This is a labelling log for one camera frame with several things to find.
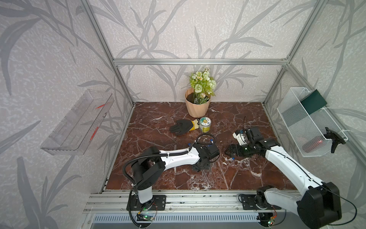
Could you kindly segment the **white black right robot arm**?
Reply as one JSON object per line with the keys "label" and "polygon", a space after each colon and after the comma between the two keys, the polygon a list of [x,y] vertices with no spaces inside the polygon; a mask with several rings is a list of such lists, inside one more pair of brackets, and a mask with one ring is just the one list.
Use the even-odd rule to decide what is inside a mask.
{"label": "white black right robot arm", "polygon": [[288,193],[273,186],[257,189],[253,198],[244,198],[244,206],[255,204],[259,209],[278,206],[296,214],[310,229],[320,229],[342,218],[338,187],[325,183],[296,162],[273,138],[264,138],[257,127],[236,130],[237,144],[231,144],[225,154],[232,158],[261,155],[274,164],[296,187]]}

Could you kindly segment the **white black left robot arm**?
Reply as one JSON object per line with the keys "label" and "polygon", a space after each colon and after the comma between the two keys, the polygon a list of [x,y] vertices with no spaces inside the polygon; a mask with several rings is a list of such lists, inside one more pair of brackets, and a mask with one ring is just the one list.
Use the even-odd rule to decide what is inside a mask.
{"label": "white black left robot arm", "polygon": [[172,151],[148,148],[132,163],[134,191],[137,192],[140,203],[153,200],[152,186],[166,170],[185,165],[191,165],[197,172],[210,169],[219,155],[219,148],[214,143],[194,143],[188,148]]}

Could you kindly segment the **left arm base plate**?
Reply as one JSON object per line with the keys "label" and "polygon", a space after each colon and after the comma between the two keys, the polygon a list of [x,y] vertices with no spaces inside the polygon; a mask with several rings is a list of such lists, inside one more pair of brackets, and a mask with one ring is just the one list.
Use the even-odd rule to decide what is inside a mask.
{"label": "left arm base plate", "polygon": [[130,211],[145,211],[147,209],[163,211],[165,210],[165,206],[166,195],[153,195],[152,200],[143,204],[140,202],[137,195],[132,195],[129,197],[126,209]]}

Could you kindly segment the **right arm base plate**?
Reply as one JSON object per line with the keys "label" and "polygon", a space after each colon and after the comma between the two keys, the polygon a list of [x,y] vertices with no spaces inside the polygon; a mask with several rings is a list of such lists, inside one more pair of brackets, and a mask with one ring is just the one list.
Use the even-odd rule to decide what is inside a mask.
{"label": "right arm base plate", "polygon": [[268,203],[257,204],[256,195],[239,194],[238,200],[242,204],[243,210],[281,210],[279,206]]}

